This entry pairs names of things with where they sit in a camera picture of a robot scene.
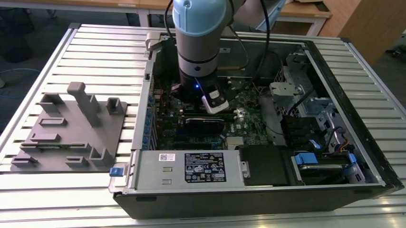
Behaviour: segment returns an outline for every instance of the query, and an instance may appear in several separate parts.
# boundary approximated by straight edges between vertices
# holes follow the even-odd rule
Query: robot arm
[[[275,22],[286,0],[265,0],[270,23]],[[181,87],[189,97],[199,97],[210,114],[229,108],[217,80],[222,32],[235,18],[257,29],[266,20],[261,0],[174,0]]]

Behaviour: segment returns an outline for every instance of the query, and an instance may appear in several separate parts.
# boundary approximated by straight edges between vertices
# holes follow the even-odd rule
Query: power supply label
[[[185,180],[187,183],[226,182],[223,153],[186,153]]]

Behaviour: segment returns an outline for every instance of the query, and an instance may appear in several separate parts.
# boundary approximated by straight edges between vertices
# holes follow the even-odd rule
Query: barcode sticker
[[[119,6],[124,6],[124,7],[135,7],[135,4],[123,4],[123,3],[119,3],[118,5]]]
[[[174,153],[160,153],[159,154],[159,161],[160,162],[174,162],[175,161],[175,154]]]
[[[317,14],[315,17],[317,17],[317,18],[329,18],[330,15],[321,15],[321,14]]]

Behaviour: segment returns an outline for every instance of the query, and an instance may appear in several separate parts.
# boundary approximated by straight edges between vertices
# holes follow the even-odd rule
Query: motherboard
[[[229,88],[243,78],[223,77]],[[202,104],[189,104],[171,96],[171,86],[155,83],[156,132],[159,150],[226,150],[242,144],[269,144],[259,95],[266,87],[251,87],[230,101],[230,108],[207,114]]]

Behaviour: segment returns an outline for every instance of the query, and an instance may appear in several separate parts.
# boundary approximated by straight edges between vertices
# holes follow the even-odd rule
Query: slotted metal table
[[[79,25],[68,29],[0,137],[0,227],[406,227],[406,190],[358,201],[331,212],[199,219],[134,220],[108,192],[108,173],[12,174],[11,161],[28,137],[42,94],[87,84],[99,101],[119,97],[130,106],[116,163],[127,162],[147,58],[146,35],[160,28]],[[263,34],[241,33],[265,37]],[[406,184],[406,111],[351,43],[339,38],[273,35],[314,41],[388,160]],[[115,186],[123,185],[122,179]]]

